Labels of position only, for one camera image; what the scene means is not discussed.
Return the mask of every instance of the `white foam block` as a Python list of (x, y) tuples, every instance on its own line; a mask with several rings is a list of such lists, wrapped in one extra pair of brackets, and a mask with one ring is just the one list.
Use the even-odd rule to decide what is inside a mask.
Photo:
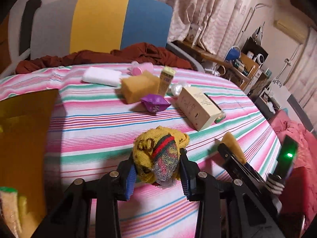
[(120, 84), (121, 72), (97, 67), (89, 67), (82, 80), (88, 83), (103, 84), (117, 87)]

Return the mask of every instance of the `striped bed sheet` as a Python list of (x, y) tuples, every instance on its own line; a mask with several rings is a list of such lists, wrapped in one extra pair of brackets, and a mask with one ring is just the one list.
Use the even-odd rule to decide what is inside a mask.
[[(91, 65), (47, 68), (0, 80), (0, 100), (32, 91), (58, 88), (62, 103), (55, 105), (48, 131), (45, 180), (67, 187), (76, 178), (98, 179), (115, 170), (128, 158), (134, 139), (142, 132), (165, 126), (190, 136), (188, 157), (200, 169), (217, 179), (230, 180), (216, 164), (217, 142), (230, 131), (247, 161), (263, 178), (272, 172), (280, 143), (275, 132), (253, 102), (235, 84), (220, 77), (177, 69), (173, 83), (185, 81), (207, 93), (226, 113), (226, 119), (197, 132), (176, 104), (156, 115), (142, 104), (127, 105), (120, 90), (83, 83), (81, 77)], [(128, 76), (130, 64), (94, 64), (120, 70)], [(161, 66), (154, 67), (159, 76)], [(194, 237), (198, 204), (183, 195), (180, 182), (161, 189), (136, 183), (128, 202), (119, 202), (122, 237)], [(94, 237), (96, 200), (92, 202), (90, 237)]]

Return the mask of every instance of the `purple sachet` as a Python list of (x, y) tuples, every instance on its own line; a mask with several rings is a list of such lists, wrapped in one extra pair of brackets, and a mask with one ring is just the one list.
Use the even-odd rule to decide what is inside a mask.
[(147, 110), (152, 113), (164, 111), (171, 105), (162, 96), (154, 94), (149, 94), (141, 98), (141, 101), (143, 102)]

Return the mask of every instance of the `pink quilt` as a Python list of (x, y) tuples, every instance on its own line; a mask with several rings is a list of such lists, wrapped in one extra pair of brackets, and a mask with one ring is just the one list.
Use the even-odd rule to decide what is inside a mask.
[(269, 122), (281, 143), (286, 135), (298, 142), (294, 168), (305, 167), (308, 172), (308, 202), (305, 203), (307, 208), (303, 209), (306, 219), (304, 229), (307, 229), (317, 213), (317, 140), (302, 124), (292, 121), (283, 110), (278, 111)]

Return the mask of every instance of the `curtain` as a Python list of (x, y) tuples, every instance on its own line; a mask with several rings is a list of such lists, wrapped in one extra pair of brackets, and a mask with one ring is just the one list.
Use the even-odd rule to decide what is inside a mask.
[(184, 40), (191, 23), (201, 26), (199, 46), (224, 57), (239, 34), (251, 0), (158, 0), (173, 8), (168, 41)]
[(306, 46), (296, 68), (285, 83), (317, 129), (317, 32), (310, 28)]

